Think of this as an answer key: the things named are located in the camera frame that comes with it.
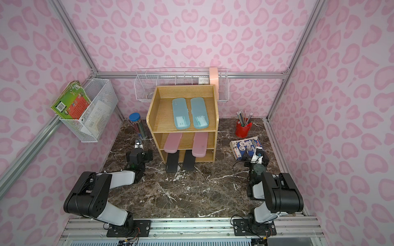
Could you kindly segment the pink pencil case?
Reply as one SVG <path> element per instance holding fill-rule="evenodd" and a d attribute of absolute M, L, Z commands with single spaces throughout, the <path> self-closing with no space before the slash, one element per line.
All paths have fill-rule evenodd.
<path fill-rule="evenodd" d="M 164 144 L 164 151 L 169 154 L 175 154 L 178 151 L 182 133 L 169 133 Z"/>
<path fill-rule="evenodd" d="M 194 157 L 202 158 L 206 155 L 208 144 L 208 132 L 197 132 L 194 135 L 194 142 L 192 147 L 192 155 Z"/>

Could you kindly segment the teal pencil case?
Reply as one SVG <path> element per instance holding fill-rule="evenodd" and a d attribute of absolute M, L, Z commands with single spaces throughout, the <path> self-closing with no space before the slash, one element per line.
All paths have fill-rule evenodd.
<path fill-rule="evenodd" d="M 172 110 L 175 127 L 178 130 L 185 130 L 190 127 L 190 118 L 185 98 L 175 98 L 172 100 Z"/>
<path fill-rule="evenodd" d="M 209 126 L 209 119 L 206 110 L 204 98 L 195 97 L 190 100 L 191 112 L 194 127 L 196 129 L 205 129 Z"/>

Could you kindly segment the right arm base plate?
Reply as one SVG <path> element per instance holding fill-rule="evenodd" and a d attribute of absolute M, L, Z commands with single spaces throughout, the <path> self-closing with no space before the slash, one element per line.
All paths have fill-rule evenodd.
<path fill-rule="evenodd" d="M 272 223 L 256 224 L 248 219 L 232 218 L 230 224 L 233 226 L 235 236 L 259 236 L 268 238 L 276 236 L 276 226 Z"/>

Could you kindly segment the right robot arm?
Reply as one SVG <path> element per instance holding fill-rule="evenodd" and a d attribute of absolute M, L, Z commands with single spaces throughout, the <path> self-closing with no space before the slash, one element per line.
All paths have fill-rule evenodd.
<path fill-rule="evenodd" d="M 251 223 L 271 223 L 281 216 L 303 211 L 303 197 L 289 173 L 272 174 L 261 163 L 246 162 L 244 166 L 249 169 L 247 196 L 262 202 L 248 215 Z"/>

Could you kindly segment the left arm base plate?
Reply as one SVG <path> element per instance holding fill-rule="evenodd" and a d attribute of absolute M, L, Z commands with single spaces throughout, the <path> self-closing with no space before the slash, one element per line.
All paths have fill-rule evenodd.
<path fill-rule="evenodd" d="M 148 237 L 151 227 L 151 220 L 134 220 L 130 227 L 109 225 L 106 237 L 109 238 L 135 238 Z"/>

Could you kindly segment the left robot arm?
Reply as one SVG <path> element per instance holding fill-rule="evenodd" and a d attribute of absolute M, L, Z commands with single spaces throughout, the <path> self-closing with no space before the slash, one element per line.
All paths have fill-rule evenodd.
<path fill-rule="evenodd" d="M 126 167 L 122 171 L 83 172 L 64 202 L 64 211 L 113 226 L 133 228 L 132 213 L 108 202 L 109 192 L 138 183 L 144 176 L 146 163 L 152 160 L 152 150 L 135 148 L 126 153 Z"/>

